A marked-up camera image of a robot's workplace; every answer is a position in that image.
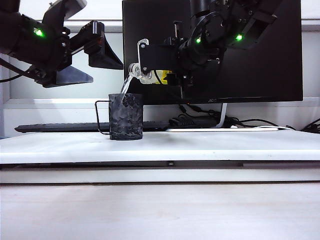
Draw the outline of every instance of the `black cup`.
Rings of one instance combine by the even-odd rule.
[[[109,103],[109,133],[102,132],[99,121],[97,103]],[[98,130],[110,135],[111,140],[139,140],[143,137],[144,103],[141,94],[117,93],[109,94],[109,101],[96,101],[95,112]]]

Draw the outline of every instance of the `mug handle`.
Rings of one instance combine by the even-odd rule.
[[[97,121],[97,123],[98,123],[98,131],[101,133],[101,134],[103,134],[103,135],[110,135],[110,133],[109,132],[103,132],[102,130],[101,130],[101,127],[100,127],[100,121],[99,121],[99,112],[98,112],[98,103],[109,103],[109,102],[111,102],[111,101],[108,101],[108,100],[99,100],[99,101],[96,101],[95,103],[94,103],[94,106],[95,106],[95,114],[96,114],[96,121]]]

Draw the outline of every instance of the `keyboard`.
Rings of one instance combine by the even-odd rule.
[[[108,132],[110,125],[108,122],[100,123],[101,130]],[[167,121],[144,121],[144,132],[163,132],[169,127]],[[67,133],[67,132],[98,132],[96,122],[83,123],[49,123],[49,124],[33,124],[20,125],[15,128],[19,133]]]

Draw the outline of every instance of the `computer monitor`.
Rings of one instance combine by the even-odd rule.
[[[190,0],[124,0],[122,7],[125,77],[129,65],[138,62],[140,40],[162,44],[174,36],[174,21],[183,22],[184,36],[192,34]],[[184,99],[178,86],[146,85],[137,79],[128,93],[143,94],[146,105],[302,101],[301,1],[283,0],[275,15],[255,47],[229,48],[221,69],[209,64],[194,72],[196,81]]]

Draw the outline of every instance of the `white table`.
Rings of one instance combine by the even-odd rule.
[[[16,184],[1,186],[1,240],[318,240],[320,236],[320,183],[305,182],[320,180],[319,165],[309,163],[320,161],[316,134],[154,132],[145,133],[142,140],[118,142],[99,133],[37,133],[0,140],[0,146],[1,164],[245,163],[238,168],[203,169],[3,168],[1,182]],[[241,183],[249,181],[304,182]]]
[[[13,168],[2,183],[319,181],[320,135],[270,132],[146,132],[113,141],[99,133],[36,133],[0,140],[1,164],[245,161],[241,167]]]

